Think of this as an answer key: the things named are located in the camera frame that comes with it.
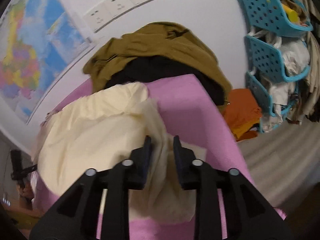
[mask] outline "gray floor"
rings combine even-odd
[[[11,180],[12,164],[10,150],[17,149],[2,133],[0,133],[0,199],[4,194],[8,200],[17,200],[18,193],[16,184]],[[32,165],[29,155],[22,153],[22,166],[24,168]]]
[[[287,214],[320,182],[319,135],[320,123],[304,119],[238,143],[257,189]]]

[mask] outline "pink mat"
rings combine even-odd
[[[159,113],[168,133],[179,135],[180,139],[207,149],[206,161],[219,170],[237,168],[253,182],[244,158],[236,145],[234,137],[217,107],[192,75],[160,79],[146,84],[149,96],[158,101]],[[81,96],[90,95],[92,84],[87,80],[57,107],[65,105]],[[58,199],[39,179],[34,205],[47,211]],[[227,237],[225,218],[221,214],[223,238]],[[179,225],[160,225],[152,220],[130,222],[130,239],[183,239],[192,240],[194,220]]]

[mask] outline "hanging clothes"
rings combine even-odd
[[[257,136],[256,132],[249,132],[249,130],[260,123],[262,114],[251,91],[233,89],[229,93],[229,101],[230,104],[227,105],[222,115],[235,139],[240,141]]]
[[[176,23],[151,23],[120,39],[112,38],[87,62],[83,71],[90,74],[93,92],[97,92],[130,61],[155,55],[184,63],[215,80],[224,91],[223,102],[215,104],[227,104],[231,85],[218,67],[214,53],[190,30]]]
[[[52,115],[39,147],[38,172],[61,196],[89,168],[111,169],[151,136],[153,151],[144,190],[129,195],[129,219],[151,217],[162,223],[190,221],[196,192],[182,190],[176,173],[173,137],[142,83],[116,85],[82,97]],[[206,149],[183,143],[205,160]]]
[[[302,2],[306,11],[320,20],[320,13],[316,9],[312,0],[298,0]],[[313,33],[306,35],[306,44],[310,53],[310,71],[306,76],[307,89],[300,93],[299,105],[294,108],[291,116],[292,121],[301,122],[304,115],[310,116],[315,111],[315,105],[320,97],[320,46]]]
[[[223,104],[223,88],[195,68],[162,56],[138,57],[113,74],[105,88],[128,82],[152,82],[161,78],[194,74],[215,104]]]

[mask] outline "blue plastic basket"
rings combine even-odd
[[[300,74],[288,77],[281,51],[255,37],[247,36],[247,39],[252,51],[253,66],[261,70],[272,82],[295,82],[308,75],[310,67],[306,66]]]
[[[307,22],[308,27],[299,26],[289,21],[280,0],[240,0],[247,12],[251,26],[256,26],[268,31],[272,31],[277,36],[301,37],[307,31],[312,31],[313,27]]]
[[[265,89],[261,83],[247,72],[247,87],[251,90],[254,98],[256,99],[258,105],[261,107],[263,113],[267,113],[271,116],[276,116],[273,112],[273,101],[272,97],[268,94],[268,91]],[[298,86],[296,86],[295,93],[298,93]],[[293,106],[296,100],[290,101],[289,104],[281,111],[281,115],[286,115],[290,108]]]

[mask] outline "pile of clothes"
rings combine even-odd
[[[112,168],[141,147],[149,135],[154,144],[149,176],[143,191],[130,192],[129,218],[190,221],[196,194],[183,191],[179,185],[173,137],[167,133],[157,102],[149,98],[144,83],[193,74],[198,86],[202,85],[210,96],[210,107],[216,105],[223,111],[231,85],[215,55],[185,27],[152,23],[111,39],[88,61],[84,72],[91,76],[93,94],[50,113],[38,136],[33,157],[46,187],[61,196],[86,169]],[[206,148],[187,143],[183,146],[205,160]]]
[[[220,110],[231,90],[214,53],[190,30],[170,22],[151,23],[112,38],[83,70],[91,76],[93,92],[127,82],[194,74]]]

